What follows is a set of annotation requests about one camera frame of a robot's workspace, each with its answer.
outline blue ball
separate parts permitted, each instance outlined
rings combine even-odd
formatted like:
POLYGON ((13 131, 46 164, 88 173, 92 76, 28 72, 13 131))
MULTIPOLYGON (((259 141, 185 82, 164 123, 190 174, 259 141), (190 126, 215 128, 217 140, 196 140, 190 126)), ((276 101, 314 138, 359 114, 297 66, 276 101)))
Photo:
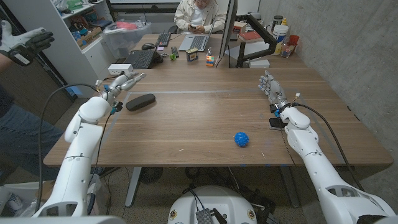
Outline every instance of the blue ball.
POLYGON ((241 147, 244 147, 249 142, 249 136, 246 133, 238 132, 235 135, 235 143, 241 147))

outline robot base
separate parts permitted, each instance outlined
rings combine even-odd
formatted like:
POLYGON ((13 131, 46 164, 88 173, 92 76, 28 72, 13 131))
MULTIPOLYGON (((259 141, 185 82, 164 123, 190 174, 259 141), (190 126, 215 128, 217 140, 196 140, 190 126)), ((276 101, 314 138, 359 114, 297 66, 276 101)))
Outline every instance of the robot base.
MULTIPOLYGON (((193 191, 198 195, 205 208, 209 208, 209 210, 215 208, 222 216, 226 215, 225 219, 228 223, 257 223, 256 216, 249 217, 249 214, 254 214, 251 204, 235 191, 220 186, 198 187, 193 191)), ((197 201, 199 210, 202 210, 199 200, 197 201)), ((187 192, 174 202, 167 223, 198 223, 196 212, 195 198, 191 192, 187 192)), ((212 216, 211 219, 214 224, 219 223, 216 217, 212 216)))

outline laptop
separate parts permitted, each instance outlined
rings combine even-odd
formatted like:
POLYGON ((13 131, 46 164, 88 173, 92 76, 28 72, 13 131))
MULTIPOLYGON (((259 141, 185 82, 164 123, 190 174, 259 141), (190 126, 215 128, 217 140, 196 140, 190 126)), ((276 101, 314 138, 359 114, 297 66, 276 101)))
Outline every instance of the laptop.
POLYGON ((213 27, 214 22, 211 25, 209 34, 187 34, 178 50, 189 50, 196 47, 200 52, 205 51, 206 44, 210 39, 211 33, 213 32, 213 27))

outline gray wall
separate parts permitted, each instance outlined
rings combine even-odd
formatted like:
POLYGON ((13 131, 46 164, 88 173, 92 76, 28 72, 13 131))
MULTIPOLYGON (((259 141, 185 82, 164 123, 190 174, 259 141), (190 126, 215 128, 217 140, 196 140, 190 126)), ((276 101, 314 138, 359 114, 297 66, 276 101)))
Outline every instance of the gray wall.
MULTIPOLYGON (((261 0, 259 12, 287 18, 300 58, 398 160, 398 2, 261 0)), ((396 162, 361 183, 398 212, 396 162)))

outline wooden table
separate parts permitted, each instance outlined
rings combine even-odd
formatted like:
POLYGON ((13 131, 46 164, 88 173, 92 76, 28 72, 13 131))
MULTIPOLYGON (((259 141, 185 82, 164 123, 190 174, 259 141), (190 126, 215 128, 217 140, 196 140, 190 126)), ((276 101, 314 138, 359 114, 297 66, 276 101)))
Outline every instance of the wooden table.
MULTIPOLYGON (((137 44, 155 43, 158 35, 146 35, 137 44)), ((171 40, 164 52, 180 46, 184 35, 171 40)), ((221 34, 211 35, 208 46, 215 58, 220 51, 221 34)), ((179 52, 176 61, 165 58, 146 72, 129 93, 121 93, 120 101, 146 93, 156 96, 156 103, 139 111, 123 109, 111 118, 105 132, 105 143, 99 154, 99 166, 292 166, 280 131, 269 129, 267 96, 258 90, 263 68, 228 68, 228 56, 218 68, 205 65, 205 52, 199 60, 187 62, 179 52), (249 144, 238 147, 234 135, 248 134, 249 144)), ((292 101, 296 92, 299 103, 320 112, 335 131, 352 165, 391 164, 390 154, 369 130, 356 119, 338 95, 319 74, 300 60, 266 56, 273 74, 292 101)), ((320 136, 320 147, 332 164, 342 165, 340 153, 324 122, 305 108, 299 108, 311 119, 320 136)), ((44 163, 59 166, 68 143, 61 138, 44 163)), ((301 158, 290 150, 296 164, 301 158)))

